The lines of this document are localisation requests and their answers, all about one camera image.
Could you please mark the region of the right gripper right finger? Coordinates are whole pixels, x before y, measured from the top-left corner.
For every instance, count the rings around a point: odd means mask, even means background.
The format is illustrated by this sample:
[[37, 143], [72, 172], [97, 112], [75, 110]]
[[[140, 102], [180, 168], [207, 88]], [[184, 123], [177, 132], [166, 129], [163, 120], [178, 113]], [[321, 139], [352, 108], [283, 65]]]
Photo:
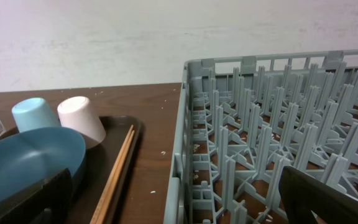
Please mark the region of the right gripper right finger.
[[303, 172], [285, 166], [279, 181], [289, 223], [358, 223], [358, 202]]

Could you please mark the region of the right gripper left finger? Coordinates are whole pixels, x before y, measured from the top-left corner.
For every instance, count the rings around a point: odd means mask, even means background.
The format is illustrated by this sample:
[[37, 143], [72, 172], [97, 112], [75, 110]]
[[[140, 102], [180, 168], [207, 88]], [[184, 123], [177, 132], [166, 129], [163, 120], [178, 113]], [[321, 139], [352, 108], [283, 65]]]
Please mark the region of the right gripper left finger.
[[73, 195], [69, 169], [42, 179], [0, 202], [0, 223], [31, 223], [46, 210], [51, 223], [64, 223]]

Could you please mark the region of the dark blue plate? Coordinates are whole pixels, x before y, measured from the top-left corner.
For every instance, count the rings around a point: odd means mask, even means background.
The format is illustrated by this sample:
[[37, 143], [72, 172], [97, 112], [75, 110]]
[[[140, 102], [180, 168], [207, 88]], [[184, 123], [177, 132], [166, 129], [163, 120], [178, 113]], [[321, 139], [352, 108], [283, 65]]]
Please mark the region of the dark blue plate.
[[0, 202], [66, 168], [76, 190], [84, 176], [85, 154], [83, 136], [70, 128], [34, 129], [0, 140]]

